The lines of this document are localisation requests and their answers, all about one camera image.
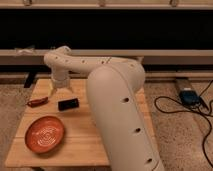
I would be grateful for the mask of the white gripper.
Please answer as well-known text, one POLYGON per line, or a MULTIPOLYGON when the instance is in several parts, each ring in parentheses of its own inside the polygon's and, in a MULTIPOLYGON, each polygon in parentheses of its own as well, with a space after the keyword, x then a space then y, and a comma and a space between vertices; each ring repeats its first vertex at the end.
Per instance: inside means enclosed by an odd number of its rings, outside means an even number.
POLYGON ((51 73, 52 85, 54 88, 50 88, 49 97, 52 97, 56 93, 55 88, 67 88, 71 93, 74 93, 70 86, 69 72, 64 69, 53 69, 51 73))

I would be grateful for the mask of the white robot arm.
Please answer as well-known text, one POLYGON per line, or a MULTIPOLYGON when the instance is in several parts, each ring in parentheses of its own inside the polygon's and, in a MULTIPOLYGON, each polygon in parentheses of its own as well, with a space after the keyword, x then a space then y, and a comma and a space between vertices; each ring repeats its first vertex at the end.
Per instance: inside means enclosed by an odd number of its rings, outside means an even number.
POLYGON ((87 75, 88 104, 112 171, 165 171, 135 94, 145 71, 138 59, 75 56, 62 46, 44 55, 53 91, 70 89, 71 71, 87 75))

